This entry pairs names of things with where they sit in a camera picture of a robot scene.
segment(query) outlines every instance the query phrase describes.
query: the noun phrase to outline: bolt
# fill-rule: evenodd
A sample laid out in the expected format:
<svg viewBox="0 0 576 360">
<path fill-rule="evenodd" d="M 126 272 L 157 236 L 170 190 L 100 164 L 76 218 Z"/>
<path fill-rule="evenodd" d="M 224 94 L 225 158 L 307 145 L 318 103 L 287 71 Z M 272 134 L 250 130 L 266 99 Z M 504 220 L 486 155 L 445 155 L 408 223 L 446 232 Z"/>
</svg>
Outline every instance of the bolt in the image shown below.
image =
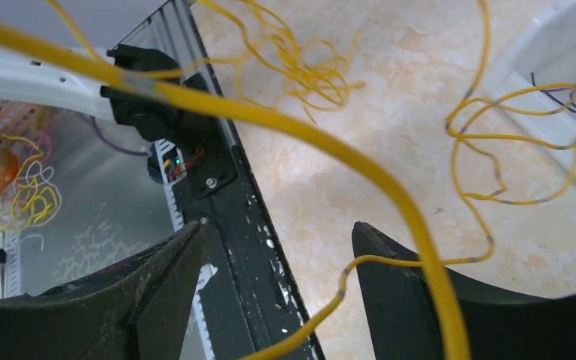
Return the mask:
<svg viewBox="0 0 576 360">
<path fill-rule="evenodd" d="M 215 188 L 216 186 L 218 186 L 218 180 L 216 178 L 207 178 L 206 179 L 206 186 L 208 186 L 208 188 Z"/>
</svg>

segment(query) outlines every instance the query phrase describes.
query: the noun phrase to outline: marble tabletop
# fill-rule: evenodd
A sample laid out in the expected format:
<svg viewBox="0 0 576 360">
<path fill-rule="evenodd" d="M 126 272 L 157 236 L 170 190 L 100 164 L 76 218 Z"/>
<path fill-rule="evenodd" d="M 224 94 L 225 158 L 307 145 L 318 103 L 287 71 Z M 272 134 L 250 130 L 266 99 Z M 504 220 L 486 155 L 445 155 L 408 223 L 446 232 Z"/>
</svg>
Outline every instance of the marble tabletop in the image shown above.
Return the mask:
<svg viewBox="0 0 576 360">
<path fill-rule="evenodd" d="M 245 24 L 254 24 L 240 1 L 217 2 Z M 552 2 L 490 1 L 491 58 Z M 423 212 L 441 257 L 484 252 L 484 234 L 452 185 L 453 139 L 443 127 L 444 117 L 468 88 L 479 59 L 482 26 L 476 2 L 259 3 L 282 17 L 299 41 L 323 38 L 343 50 L 354 32 L 361 31 L 346 78 L 363 80 L 367 86 L 354 91 L 340 112 L 314 112 L 318 126 L 369 154 L 399 178 Z M 228 19 L 201 4 L 192 10 L 210 56 L 234 56 L 242 49 L 240 32 Z M 272 51 L 263 51 L 272 58 Z M 216 71 L 225 95 L 234 98 L 232 69 L 216 66 Z M 242 82 L 248 97 L 270 104 L 280 91 L 281 75 L 249 61 Z M 281 102 L 279 110 L 305 119 L 294 100 Z M 279 133 L 241 123 L 237 128 L 310 314 L 335 294 L 341 269 L 353 258 L 350 233 L 356 221 L 367 221 L 415 249 L 396 208 L 360 175 Z M 521 133 L 501 112 L 484 116 L 475 130 Z M 478 144 L 499 155 L 511 187 L 508 197 L 545 196 L 557 189 L 565 175 L 551 157 L 532 145 L 496 140 Z M 477 192 L 495 190 L 490 162 L 468 151 L 461 153 L 458 170 L 463 186 Z M 454 270 L 537 296 L 576 293 L 576 185 L 541 205 L 477 205 L 494 231 L 496 253 L 486 262 L 458 265 Z M 345 302 L 316 332 L 328 359 L 374 358 L 355 274 Z"/>
</svg>

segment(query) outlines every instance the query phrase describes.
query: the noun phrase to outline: perforated basket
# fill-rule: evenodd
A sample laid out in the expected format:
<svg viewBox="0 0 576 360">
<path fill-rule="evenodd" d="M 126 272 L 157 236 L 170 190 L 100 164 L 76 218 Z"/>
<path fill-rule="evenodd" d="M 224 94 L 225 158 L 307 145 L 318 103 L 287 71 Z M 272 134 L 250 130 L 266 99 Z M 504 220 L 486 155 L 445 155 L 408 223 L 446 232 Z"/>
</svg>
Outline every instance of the perforated basket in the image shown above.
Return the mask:
<svg viewBox="0 0 576 360">
<path fill-rule="evenodd" d="M 45 106 L 0 100 L 0 145 L 10 147 L 13 144 L 12 140 L 2 137 L 3 134 L 21 137 L 42 130 L 47 113 Z"/>
</svg>

